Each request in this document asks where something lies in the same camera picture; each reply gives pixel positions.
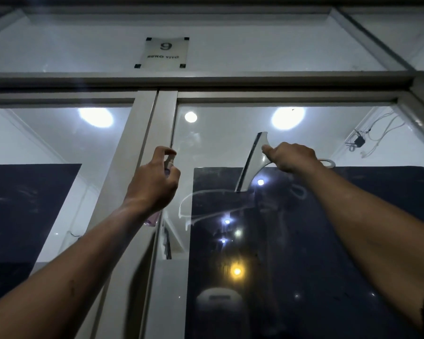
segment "dark blue panel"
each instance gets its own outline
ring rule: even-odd
[[[424,168],[335,171],[424,221]],[[263,186],[233,193],[240,173],[194,172],[187,339],[420,338],[357,269],[302,181],[265,168]]]
[[[0,165],[0,297],[30,274],[80,166]]]

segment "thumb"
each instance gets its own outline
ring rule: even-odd
[[[168,182],[172,183],[177,187],[179,184],[179,178],[181,177],[181,171],[176,168],[174,165],[170,169],[170,176],[168,176]]]
[[[262,145],[262,152],[271,162],[273,162],[273,155],[275,154],[275,149],[273,147],[270,145]]]

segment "person's left hand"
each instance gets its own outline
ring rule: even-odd
[[[136,169],[124,198],[125,208],[150,216],[171,202],[178,188],[181,171],[172,166],[170,176],[165,176],[164,157],[167,154],[176,154],[176,151],[158,146],[151,162]]]

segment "glass pane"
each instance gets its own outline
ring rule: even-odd
[[[396,116],[370,106],[178,106],[182,176],[163,213],[145,339],[420,338],[362,277],[298,177],[269,165],[248,192],[234,192],[256,134],[267,131],[272,146],[309,146],[366,190],[383,183],[383,197],[422,198],[398,191],[424,183],[424,143]],[[350,150],[355,129],[366,142]],[[415,215],[424,220],[424,208]]]
[[[189,37],[186,70],[384,70],[327,14],[66,17],[2,30],[0,72],[135,71],[147,37]]]
[[[0,297],[85,233],[129,112],[0,109]]]
[[[424,13],[352,16],[416,70],[424,70]]]

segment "sign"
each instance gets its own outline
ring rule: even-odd
[[[186,67],[189,37],[146,38],[145,51],[137,69],[172,71]]]

